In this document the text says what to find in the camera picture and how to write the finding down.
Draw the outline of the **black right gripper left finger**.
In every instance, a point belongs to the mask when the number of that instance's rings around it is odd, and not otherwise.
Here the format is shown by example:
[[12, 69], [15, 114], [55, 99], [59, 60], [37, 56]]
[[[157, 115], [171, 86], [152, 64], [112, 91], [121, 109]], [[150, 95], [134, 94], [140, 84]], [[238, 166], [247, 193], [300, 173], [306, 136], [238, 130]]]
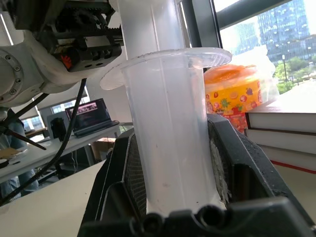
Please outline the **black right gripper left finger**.
[[144, 174], [133, 131], [115, 141], [112, 154], [103, 163], [93, 183], [82, 222], [142, 219], [147, 212]]

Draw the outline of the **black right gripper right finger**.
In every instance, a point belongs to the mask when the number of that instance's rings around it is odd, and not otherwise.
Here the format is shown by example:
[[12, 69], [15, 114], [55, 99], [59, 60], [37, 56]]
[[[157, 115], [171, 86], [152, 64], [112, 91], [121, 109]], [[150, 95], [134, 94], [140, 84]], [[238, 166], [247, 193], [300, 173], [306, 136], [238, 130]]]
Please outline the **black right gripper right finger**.
[[289, 197], [289, 187], [262, 149], [224, 117], [207, 115], [209, 147], [221, 201]]

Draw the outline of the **translucent plastic cup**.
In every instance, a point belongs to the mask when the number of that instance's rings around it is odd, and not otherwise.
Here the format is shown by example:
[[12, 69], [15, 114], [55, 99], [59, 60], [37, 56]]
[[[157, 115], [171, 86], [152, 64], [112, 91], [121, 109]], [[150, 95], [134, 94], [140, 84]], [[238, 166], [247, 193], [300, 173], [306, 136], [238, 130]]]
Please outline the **translucent plastic cup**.
[[204, 68], [232, 55], [185, 47], [177, 0], [112, 0], [121, 20], [126, 61], [103, 75], [104, 90], [125, 86], [149, 212], [223, 207], [207, 128]]

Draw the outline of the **brown cardboard box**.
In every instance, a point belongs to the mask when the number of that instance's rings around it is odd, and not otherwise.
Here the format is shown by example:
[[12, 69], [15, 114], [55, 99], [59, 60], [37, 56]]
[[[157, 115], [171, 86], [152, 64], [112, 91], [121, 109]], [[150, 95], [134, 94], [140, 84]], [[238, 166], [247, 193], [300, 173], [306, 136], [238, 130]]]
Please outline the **brown cardboard box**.
[[95, 142], [92, 142], [91, 148], [94, 158], [97, 162], [106, 159], [108, 151], [114, 147], [116, 138], [103, 137]]

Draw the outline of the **white book with dark cover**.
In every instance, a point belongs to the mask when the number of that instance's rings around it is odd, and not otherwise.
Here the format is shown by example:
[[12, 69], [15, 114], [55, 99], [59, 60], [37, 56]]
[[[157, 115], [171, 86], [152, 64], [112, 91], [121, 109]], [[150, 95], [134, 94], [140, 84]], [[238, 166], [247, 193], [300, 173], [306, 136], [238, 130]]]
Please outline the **white book with dark cover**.
[[258, 145], [316, 154], [315, 135], [255, 129], [246, 129], [245, 134]]
[[316, 133], [316, 83], [302, 84], [246, 113], [249, 128]]

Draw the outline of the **red printed snack package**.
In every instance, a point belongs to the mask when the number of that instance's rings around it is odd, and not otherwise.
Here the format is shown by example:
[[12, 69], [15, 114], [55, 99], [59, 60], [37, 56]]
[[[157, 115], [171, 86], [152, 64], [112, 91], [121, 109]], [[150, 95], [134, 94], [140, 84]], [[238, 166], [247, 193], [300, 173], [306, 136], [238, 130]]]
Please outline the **red printed snack package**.
[[244, 134], [245, 130], [248, 129], [245, 113], [224, 115], [224, 117], [228, 119], [231, 125], [240, 133]]

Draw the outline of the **white background desk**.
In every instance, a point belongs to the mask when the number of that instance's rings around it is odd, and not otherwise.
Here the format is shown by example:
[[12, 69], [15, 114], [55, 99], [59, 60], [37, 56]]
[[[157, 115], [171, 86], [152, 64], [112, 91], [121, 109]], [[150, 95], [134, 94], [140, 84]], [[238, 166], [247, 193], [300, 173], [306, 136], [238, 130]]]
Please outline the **white background desk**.
[[[69, 139], [62, 155], [66, 155], [81, 147], [87, 146], [103, 137], [113, 137], [115, 133], [120, 135], [121, 126], [132, 126], [132, 123], [119, 123], [116, 126], [99, 130], [81, 138], [72, 136]], [[46, 150], [41, 150], [32, 145], [21, 148], [21, 152], [9, 162], [9, 165], [0, 169], [0, 183], [48, 163], [54, 158], [61, 144], [62, 143], [58, 139], [53, 139], [43, 143]]]

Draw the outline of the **open dark laptop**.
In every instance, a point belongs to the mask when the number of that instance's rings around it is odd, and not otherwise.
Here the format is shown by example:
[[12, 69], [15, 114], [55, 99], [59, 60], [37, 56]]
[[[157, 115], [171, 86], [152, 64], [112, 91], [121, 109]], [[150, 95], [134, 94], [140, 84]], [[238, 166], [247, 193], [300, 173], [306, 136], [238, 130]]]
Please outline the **open dark laptop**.
[[118, 125], [110, 117], [102, 98], [79, 105], [73, 133], [77, 138]]

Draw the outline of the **small black desk device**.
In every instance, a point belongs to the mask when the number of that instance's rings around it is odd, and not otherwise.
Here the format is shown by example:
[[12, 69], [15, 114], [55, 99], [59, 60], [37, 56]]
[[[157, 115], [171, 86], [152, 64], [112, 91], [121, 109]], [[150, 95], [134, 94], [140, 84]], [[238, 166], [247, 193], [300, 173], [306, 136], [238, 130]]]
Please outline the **small black desk device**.
[[53, 138], [59, 139], [60, 142], [64, 141], [66, 136], [66, 128], [64, 124], [64, 120], [62, 118], [54, 118], [51, 122], [51, 130], [53, 134]]

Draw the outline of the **yellow tub with orange lid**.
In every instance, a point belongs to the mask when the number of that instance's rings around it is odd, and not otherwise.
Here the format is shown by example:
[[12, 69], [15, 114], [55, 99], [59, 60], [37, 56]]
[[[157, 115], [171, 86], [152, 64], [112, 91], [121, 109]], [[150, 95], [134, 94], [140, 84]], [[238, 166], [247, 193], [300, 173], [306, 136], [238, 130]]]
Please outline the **yellow tub with orange lid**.
[[204, 73], [207, 112], [223, 116], [243, 114], [263, 103], [256, 66], [226, 64]]

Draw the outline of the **clear plastic bag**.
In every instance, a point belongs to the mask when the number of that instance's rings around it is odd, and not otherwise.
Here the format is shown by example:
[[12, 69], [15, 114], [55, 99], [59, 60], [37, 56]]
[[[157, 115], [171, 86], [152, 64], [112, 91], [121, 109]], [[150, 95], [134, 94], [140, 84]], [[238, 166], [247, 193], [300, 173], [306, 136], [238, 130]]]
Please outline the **clear plastic bag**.
[[267, 46], [262, 45], [254, 47], [252, 50], [240, 55], [234, 55], [231, 61], [231, 63], [235, 65], [252, 65], [257, 68], [263, 103], [273, 100], [279, 96], [277, 79], [274, 78], [276, 67], [270, 61], [267, 54]]

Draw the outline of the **person in blue jeans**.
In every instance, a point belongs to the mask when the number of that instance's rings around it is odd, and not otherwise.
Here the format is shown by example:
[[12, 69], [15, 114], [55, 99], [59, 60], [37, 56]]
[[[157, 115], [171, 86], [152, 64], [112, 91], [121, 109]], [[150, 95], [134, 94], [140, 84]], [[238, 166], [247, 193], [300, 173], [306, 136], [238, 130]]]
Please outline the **person in blue jeans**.
[[[25, 136], [24, 131], [24, 125], [20, 121], [13, 122], [9, 125], [9, 129]], [[27, 145], [26, 142], [19, 140], [13, 136], [10, 135], [0, 135], [0, 150], [4, 150], [6, 148], [13, 148], [13, 149], [20, 149]], [[7, 181], [4, 181], [0, 183], [0, 191], [1, 196], [4, 198], [8, 194], [10, 194], [12, 191], [17, 189], [20, 185], [23, 185], [26, 183], [29, 179], [31, 179], [35, 175], [35, 171], [32, 169], [30, 171], [27, 171], [23, 174], [20, 174], [18, 176], [15, 176]], [[15, 197], [7, 200], [5, 203], [13, 202], [23, 196], [26, 196], [30, 193], [33, 193], [39, 189], [39, 183], [37, 180], [35, 180], [33, 183], [31, 183], [29, 186], [27, 186], [24, 190], [22, 190], [20, 193], [18, 193]]]

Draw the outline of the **dark window frame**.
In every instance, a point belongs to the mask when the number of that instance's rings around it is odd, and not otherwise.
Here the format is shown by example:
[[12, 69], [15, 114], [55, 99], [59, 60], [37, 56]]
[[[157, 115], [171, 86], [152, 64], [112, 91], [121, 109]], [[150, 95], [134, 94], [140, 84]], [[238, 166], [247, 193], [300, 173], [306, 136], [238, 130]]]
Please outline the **dark window frame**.
[[216, 11], [214, 0], [177, 0], [192, 47], [222, 48], [220, 31], [291, 0], [238, 0]]

